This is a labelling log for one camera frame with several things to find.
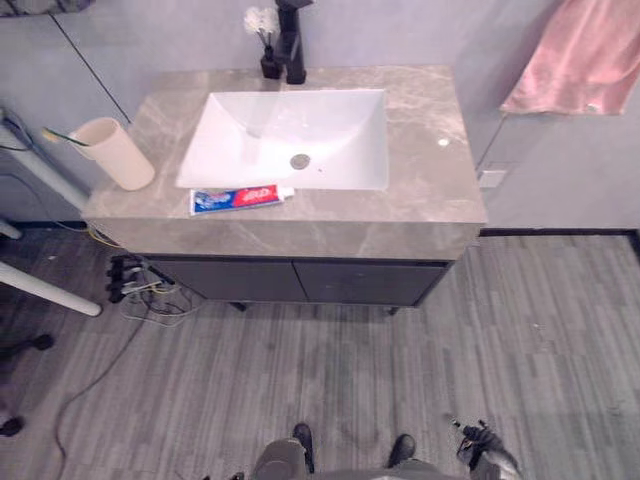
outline small vase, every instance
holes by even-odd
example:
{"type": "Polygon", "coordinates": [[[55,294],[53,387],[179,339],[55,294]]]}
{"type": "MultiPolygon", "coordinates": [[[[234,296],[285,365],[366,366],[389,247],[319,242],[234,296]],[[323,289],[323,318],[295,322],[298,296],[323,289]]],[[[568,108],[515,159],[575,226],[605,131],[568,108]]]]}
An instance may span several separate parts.
{"type": "Polygon", "coordinates": [[[262,75],[264,75],[264,78],[271,78],[273,80],[280,79],[282,75],[282,65],[276,62],[271,45],[264,47],[264,55],[262,59],[260,59],[260,65],[262,66],[262,75]]]}

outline faucet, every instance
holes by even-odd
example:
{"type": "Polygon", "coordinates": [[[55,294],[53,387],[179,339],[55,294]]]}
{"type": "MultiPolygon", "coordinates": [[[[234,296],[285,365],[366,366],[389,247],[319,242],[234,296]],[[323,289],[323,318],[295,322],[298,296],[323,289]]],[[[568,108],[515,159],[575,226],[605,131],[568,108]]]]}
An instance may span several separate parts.
{"type": "Polygon", "coordinates": [[[274,59],[287,69],[287,83],[301,85],[307,78],[302,56],[302,38],[298,9],[311,5],[313,0],[275,0],[278,6],[280,37],[276,42],[274,59]]]}

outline marble countertop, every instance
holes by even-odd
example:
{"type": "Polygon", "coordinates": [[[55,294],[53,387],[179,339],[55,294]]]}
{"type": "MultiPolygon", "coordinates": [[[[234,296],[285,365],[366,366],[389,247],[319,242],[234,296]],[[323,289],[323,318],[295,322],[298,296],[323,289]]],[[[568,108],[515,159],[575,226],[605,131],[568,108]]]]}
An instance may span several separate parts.
{"type": "Polygon", "coordinates": [[[83,216],[141,253],[456,258],[486,215],[451,70],[383,66],[307,72],[304,85],[264,79],[258,70],[162,75],[129,130],[155,166],[156,178],[135,192],[106,181],[83,216]],[[387,190],[298,189],[277,207],[189,216],[189,190],[177,188],[175,178],[210,92],[358,88],[385,90],[387,190]],[[427,237],[405,238],[416,234],[427,237]],[[434,241],[439,246],[430,248],[434,241]]]}

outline wooden floor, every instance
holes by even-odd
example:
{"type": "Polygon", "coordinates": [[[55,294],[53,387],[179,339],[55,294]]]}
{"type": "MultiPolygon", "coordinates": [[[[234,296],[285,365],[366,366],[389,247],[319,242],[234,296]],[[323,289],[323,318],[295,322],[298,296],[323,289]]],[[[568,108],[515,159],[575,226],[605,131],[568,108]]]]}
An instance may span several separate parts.
{"type": "MultiPolygon", "coordinates": [[[[0,439],[0,477],[55,478],[61,402],[137,324],[107,304],[115,253],[82,234],[27,231],[1,258],[105,305],[87,318],[0,289],[5,364],[28,420],[0,439]]],[[[145,324],[112,374],[65,417],[65,479],[216,480],[249,470],[300,420],[321,469],[379,466],[396,435],[462,474],[443,414],[487,419],[527,479],[640,479],[640,267],[625,237],[481,238],[421,309],[208,303],[176,329],[145,324]]]]}

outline hand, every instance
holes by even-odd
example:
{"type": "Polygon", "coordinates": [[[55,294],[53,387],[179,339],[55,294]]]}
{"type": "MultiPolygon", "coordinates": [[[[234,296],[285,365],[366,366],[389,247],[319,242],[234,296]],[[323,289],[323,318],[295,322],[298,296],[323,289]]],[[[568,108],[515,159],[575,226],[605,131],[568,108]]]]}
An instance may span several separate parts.
{"type": "Polygon", "coordinates": [[[473,471],[478,466],[478,462],[484,452],[496,452],[511,462],[517,470],[518,462],[515,457],[504,448],[502,439],[496,435],[485,422],[480,420],[479,423],[480,428],[466,426],[462,429],[465,438],[458,448],[458,458],[473,471]]]}

